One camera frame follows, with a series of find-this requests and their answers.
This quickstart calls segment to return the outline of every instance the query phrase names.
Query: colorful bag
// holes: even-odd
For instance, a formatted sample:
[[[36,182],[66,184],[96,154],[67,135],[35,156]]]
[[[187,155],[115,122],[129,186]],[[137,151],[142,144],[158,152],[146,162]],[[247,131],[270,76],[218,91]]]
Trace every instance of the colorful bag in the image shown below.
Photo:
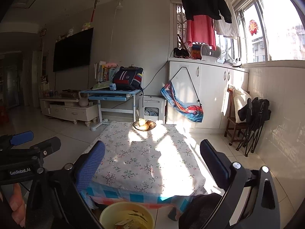
[[[189,77],[191,79],[189,70],[186,68]],[[186,106],[183,104],[182,101],[180,101],[177,97],[176,97],[176,92],[175,89],[173,87],[172,84],[172,80],[173,78],[161,89],[161,94],[166,98],[166,100],[168,100],[168,102],[173,106],[174,109],[176,109],[179,113],[181,113],[182,115],[184,115],[185,117],[187,117],[190,121],[193,122],[202,122],[203,120],[203,110],[202,110],[202,104],[200,103],[200,100],[198,98],[197,92],[195,90],[193,81],[191,79],[193,88],[195,90],[196,96],[197,96],[197,102],[199,103],[199,105],[190,105],[190,106]]]
[[[120,67],[112,82],[116,84],[117,90],[136,90],[141,88],[143,68]]]

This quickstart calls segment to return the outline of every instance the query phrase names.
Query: kettle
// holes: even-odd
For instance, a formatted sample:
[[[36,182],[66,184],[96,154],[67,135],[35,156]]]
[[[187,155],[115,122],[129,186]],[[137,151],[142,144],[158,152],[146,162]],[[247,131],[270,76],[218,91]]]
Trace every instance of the kettle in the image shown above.
[[[86,106],[88,106],[89,101],[88,101],[88,98],[87,98],[87,97],[81,97],[81,96],[80,96],[80,92],[78,92],[78,97],[79,97],[79,102],[78,102],[78,104],[79,104],[81,107],[86,107]]]

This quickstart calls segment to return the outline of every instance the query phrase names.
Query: white shirt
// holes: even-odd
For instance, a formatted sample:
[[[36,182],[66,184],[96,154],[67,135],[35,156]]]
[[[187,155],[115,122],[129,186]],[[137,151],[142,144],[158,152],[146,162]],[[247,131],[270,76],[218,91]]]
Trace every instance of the white shirt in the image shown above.
[[[220,15],[222,17],[221,20],[214,20],[214,30],[218,35],[223,35],[226,38],[237,39],[237,37],[240,37],[240,34],[239,34],[236,15],[230,0],[225,0],[225,1],[232,14],[232,23],[231,24],[226,23],[223,16]]]

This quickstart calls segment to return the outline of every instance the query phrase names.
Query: backpack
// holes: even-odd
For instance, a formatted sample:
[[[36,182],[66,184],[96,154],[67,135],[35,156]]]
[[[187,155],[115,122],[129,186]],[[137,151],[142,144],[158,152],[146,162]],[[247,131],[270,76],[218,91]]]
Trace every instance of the backpack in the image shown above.
[[[141,67],[120,67],[120,70],[113,77],[112,82],[117,90],[141,89],[143,68]]]

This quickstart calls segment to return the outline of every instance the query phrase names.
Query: television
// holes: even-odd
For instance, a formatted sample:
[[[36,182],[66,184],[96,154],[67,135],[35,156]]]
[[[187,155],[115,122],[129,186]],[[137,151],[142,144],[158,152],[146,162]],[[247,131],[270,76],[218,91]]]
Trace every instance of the television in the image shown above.
[[[55,44],[53,71],[90,64],[93,28],[73,34]]]

